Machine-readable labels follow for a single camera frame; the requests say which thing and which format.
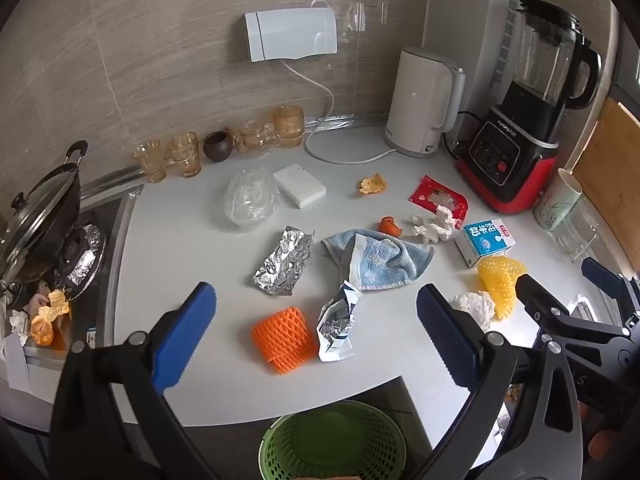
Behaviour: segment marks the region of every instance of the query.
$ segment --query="orange foam fruit net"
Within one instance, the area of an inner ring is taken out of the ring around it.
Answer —
[[[293,306],[262,320],[252,328],[251,335],[265,361],[279,374],[295,370],[318,355],[318,342],[302,312]]]

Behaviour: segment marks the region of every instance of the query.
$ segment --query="blender control panel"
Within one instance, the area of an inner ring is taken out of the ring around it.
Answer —
[[[516,165],[520,148],[493,123],[485,123],[469,154],[498,186],[502,186]]]

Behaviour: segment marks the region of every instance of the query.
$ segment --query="glass teapot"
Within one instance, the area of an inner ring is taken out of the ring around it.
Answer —
[[[234,133],[234,144],[240,153],[261,156],[272,147],[279,146],[281,137],[273,129],[256,119],[249,119],[238,126]]]

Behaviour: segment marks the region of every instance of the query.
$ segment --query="glass cup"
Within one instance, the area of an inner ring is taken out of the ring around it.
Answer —
[[[198,136],[193,132],[186,132],[175,136],[169,141],[169,154],[182,171],[182,176],[191,178],[200,173],[200,150]]]
[[[273,125],[280,134],[283,148],[295,148],[302,144],[305,133],[304,110],[297,105],[284,105],[276,108],[273,113]]]
[[[574,208],[559,223],[553,231],[553,237],[562,254],[569,257],[569,261],[585,259],[590,245],[596,241],[598,234],[598,223],[589,213],[586,200],[578,200]]]
[[[133,158],[151,182],[160,182],[166,177],[164,150],[157,139],[140,144],[133,152]]]

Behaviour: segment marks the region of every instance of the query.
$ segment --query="aluminum foil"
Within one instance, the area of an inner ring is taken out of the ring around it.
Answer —
[[[91,271],[95,259],[100,251],[100,242],[102,233],[95,225],[85,225],[82,227],[86,231],[86,240],[89,242],[89,248],[84,252],[74,270],[69,274],[69,279],[76,285],[80,285],[82,280]]]
[[[274,296],[291,296],[291,291],[302,275],[305,260],[311,255],[314,234],[303,233],[288,225],[280,243],[255,271],[254,283]]]
[[[322,307],[316,327],[321,361],[341,361],[355,354],[349,332],[353,327],[353,309],[361,297],[362,293],[345,281],[335,297]]]

